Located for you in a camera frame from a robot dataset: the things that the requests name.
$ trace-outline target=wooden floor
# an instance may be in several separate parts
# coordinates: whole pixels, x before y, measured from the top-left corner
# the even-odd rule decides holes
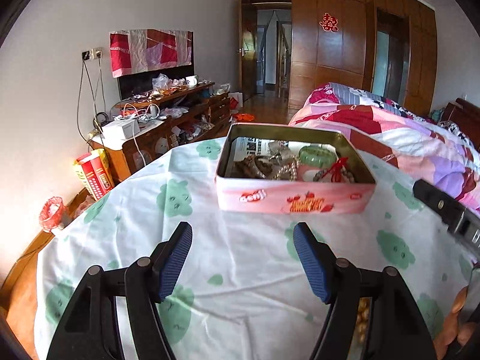
[[[265,91],[265,95],[257,94],[243,103],[241,114],[251,114],[255,116],[252,123],[275,123],[288,124],[297,110],[289,108],[288,100],[275,97],[272,91]],[[225,137],[229,129],[220,131],[217,137]]]

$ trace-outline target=brand logo on box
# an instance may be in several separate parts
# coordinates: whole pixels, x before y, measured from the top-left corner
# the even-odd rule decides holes
[[[251,203],[251,202],[259,202],[267,197],[267,193],[265,190],[257,190],[252,193],[242,193],[240,197],[240,202],[242,203]]]

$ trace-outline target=wooden door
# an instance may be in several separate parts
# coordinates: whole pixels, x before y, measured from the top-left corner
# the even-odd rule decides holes
[[[239,59],[243,100],[256,93],[257,87],[257,10],[251,4],[240,4],[239,12]]]
[[[373,1],[365,4],[366,45],[362,89],[371,92],[374,85],[375,59],[377,56],[377,8]]]

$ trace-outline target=mug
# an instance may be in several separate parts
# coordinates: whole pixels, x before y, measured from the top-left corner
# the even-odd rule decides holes
[[[189,76],[186,80],[189,88],[196,87],[198,84],[198,76]]]

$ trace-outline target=open box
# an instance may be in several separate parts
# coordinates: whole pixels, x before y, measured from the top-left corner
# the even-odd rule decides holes
[[[323,183],[225,177],[232,143],[239,137],[264,140],[325,143],[338,157],[347,157],[345,168],[356,183]],[[215,174],[218,205],[225,211],[292,214],[295,212],[362,212],[375,190],[375,178],[352,144],[340,132],[285,125],[236,123],[230,127]]]

